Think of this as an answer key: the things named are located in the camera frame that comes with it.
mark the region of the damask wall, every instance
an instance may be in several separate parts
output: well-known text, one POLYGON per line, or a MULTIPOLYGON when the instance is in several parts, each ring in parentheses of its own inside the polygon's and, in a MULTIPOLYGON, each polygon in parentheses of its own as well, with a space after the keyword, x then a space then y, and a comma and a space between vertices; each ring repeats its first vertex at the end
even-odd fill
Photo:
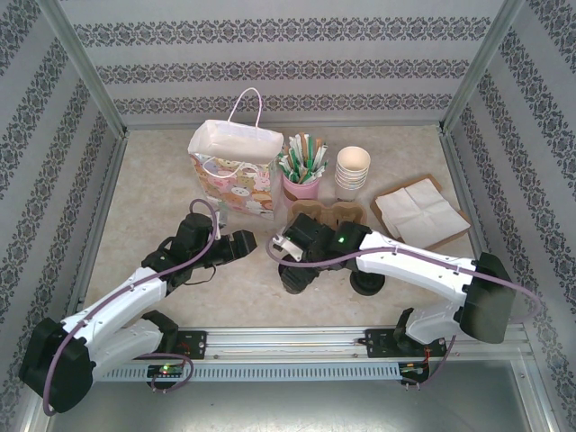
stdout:
POLYGON ((129 126, 439 121, 502 0, 67 0, 129 126), (253 120, 257 100, 240 106, 253 120))
POLYGON ((576 430, 576 1, 526 1, 454 128, 489 249, 543 299, 528 325, 562 430, 576 430))
POLYGON ((34 326, 65 315, 116 138, 33 0, 0 1, 0 431, 34 326))

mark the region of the table surface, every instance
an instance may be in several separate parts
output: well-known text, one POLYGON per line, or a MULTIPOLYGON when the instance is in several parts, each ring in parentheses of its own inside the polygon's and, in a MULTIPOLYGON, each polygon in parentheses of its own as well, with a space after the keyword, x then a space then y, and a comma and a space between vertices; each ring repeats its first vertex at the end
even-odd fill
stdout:
MULTIPOLYGON (((277 130, 291 136, 302 131, 277 130)), ((443 196, 459 208, 435 126, 304 131, 328 143, 330 162, 319 189, 319 200, 325 204, 336 201, 334 163, 338 151, 357 145, 370 152, 370 172, 356 201, 366 208, 367 225, 374 230, 381 229, 369 208, 374 196, 424 174, 432 174, 442 185, 443 196)), ((190 201, 203 197, 187 156, 193 134, 193 130, 130 133, 86 305, 123 283, 148 253, 176 233, 178 224, 188 213, 190 201)), ((378 294, 364 297, 350 286, 347 270, 324 272, 303 293, 291 295, 282 287, 277 265, 264 250, 265 242, 285 223, 285 212, 274 221, 229 213, 228 225, 222 233, 251 230, 258 248, 242 260, 219 266, 211 282, 180 286, 152 309, 165 313, 180 327, 375 326, 396 324, 404 309, 440 300, 432 292, 390 277, 378 294)), ((455 257, 473 256, 468 236, 443 245, 436 252, 455 257)), ((194 270, 190 282, 204 280, 211 272, 210 269, 194 270)))

